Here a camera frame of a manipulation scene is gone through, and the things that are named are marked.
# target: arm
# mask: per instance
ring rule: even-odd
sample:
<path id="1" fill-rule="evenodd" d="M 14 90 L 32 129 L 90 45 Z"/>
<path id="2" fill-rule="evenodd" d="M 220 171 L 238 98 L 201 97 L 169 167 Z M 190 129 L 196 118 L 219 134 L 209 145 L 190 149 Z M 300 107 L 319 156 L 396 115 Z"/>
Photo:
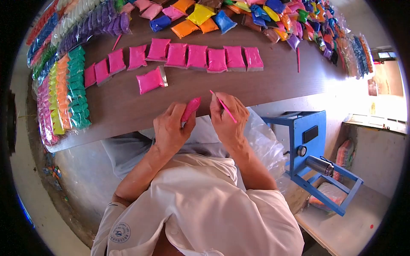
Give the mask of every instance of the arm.
<path id="1" fill-rule="evenodd" d="M 159 170 L 181 149 L 195 127 L 196 113 L 193 112 L 182 128 L 181 117 L 185 107 L 186 104 L 174 102 L 154 119 L 155 145 L 120 182 L 112 196 L 113 202 L 129 206 L 147 190 Z"/>
<path id="2" fill-rule="evenodd" d="M 237 123 L 224 112 L 217 97 L 228 107 Z M 276 190 L 275 179 L 257 158 L 244 136 L 249 111 L 242 102 L 226 93 L 215 93 L 212 95 L 210 111 L 211 121 L 219 140 L 238 165 L 245 188 Z"/>

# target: orange bag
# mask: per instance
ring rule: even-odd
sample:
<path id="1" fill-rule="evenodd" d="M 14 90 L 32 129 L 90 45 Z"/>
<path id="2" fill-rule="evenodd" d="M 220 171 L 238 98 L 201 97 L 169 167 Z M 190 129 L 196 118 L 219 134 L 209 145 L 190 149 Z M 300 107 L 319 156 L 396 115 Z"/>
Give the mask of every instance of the orange bag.
<path id="1" fill-rule="evenodd" d="M 212 18 L 207 19 L 199 28 L 202 30 L 202 34 L 219 29 Z"/>
<path id="2" fill-rule="evenodd" d="M 171 29 L 180 39 L 182 39 L 182 37 L 189 35 L 195 30 L 199 30 L 199 27 L 197 27 L 190 20 L 184 20 L 181 23 L 173 26 Z"/>
<path id="3" fill-rule="evenodd" d="M 194 0 L 178 0 L 175 4 L 172 6 L 177 8 L 183 13 L 187 13 L 187 9 L 191 7 L 193 4 L 195 4 Z"/>

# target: wooden table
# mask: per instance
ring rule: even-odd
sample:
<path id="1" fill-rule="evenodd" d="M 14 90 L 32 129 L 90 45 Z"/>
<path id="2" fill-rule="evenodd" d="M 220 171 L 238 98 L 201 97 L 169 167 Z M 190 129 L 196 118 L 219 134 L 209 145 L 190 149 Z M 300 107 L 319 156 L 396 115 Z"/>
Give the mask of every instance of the wooden table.
<path id="1" fill-rule="evenodd" d="M 202 34 L 195 31 L 179 39 L 170 28 L 154 33 L 149 20 L 140 18 L 138 10 L 131 13 L 132 35 L 123 35 L 116 49 L 124 48 L 124 61 L 129 63 L 129 46 L 150 44 L 151 38 L 170 38 L 172 43 L 207 45 L 222 49 L 224 45 L 256 46 L 264 62 L 262 72 L 223 72 L 208 74 L 194 70 L 165 68 L 169 86 L 140 95 L 136 75 L 147 73 L 163 63 L 149 61 L 147 67 L 134 71 L 122 71 L 98 87 L 87 89 L 87 101 L 92 125 L 78 134 L 68 134 L 50 152 L 71 148 L 97 140 L 138 131 L 153 126 L 153 119 L 173 101 L 188 102 L 201 96 L 202 103 L 197 116 L 209 114 L 211 94 L 226 92 L 239 98 L 245 106 L 323 93 L 326 84 L 344 80 L 346 72 L 322 57 L 316 43 L 302 41 L 299 44 L 301 72 L 297 73 L 296 53 L 286 42 L 271 43 L 268 38 L 240 24 L 242 15 L 233 16 L 238 25 L 221 35 L 220 30 Z M 183 21 L 176 20 L 172 26 Z M 95 36 L 83 45 L 85 67 L 107 58 L 116 38 Z"/>

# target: shirt logo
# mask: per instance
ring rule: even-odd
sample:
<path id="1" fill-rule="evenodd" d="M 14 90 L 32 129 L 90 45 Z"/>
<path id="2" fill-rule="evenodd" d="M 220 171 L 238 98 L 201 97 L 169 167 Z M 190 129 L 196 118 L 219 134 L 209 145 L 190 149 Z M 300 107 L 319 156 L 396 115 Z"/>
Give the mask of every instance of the shirt logo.
<path id="1" fill-rule="evenodd" d="M 127 223 L 120 222 L 118 223 L 109 238 L 113 242 L 122 243 L 126 242 L 131 236 L 131 229 Z"/>

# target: right hand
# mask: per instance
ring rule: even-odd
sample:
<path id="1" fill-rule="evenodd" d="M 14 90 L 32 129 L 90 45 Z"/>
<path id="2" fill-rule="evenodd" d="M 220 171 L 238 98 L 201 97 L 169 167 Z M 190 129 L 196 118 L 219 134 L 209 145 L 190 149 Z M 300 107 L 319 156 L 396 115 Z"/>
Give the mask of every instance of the right hand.
<path id="1" fill-rule="evenodd" d="M 237 123 L 225 111 L 218 98 L 227 106 Z M 239 99 L 226 93 L 215 93 L 212 95 L 210 111 L 215 132 L 228 152 L 236 149 L 240 150 L 248 144 L 244 136 L 244 130 L 249 111 Z"/>

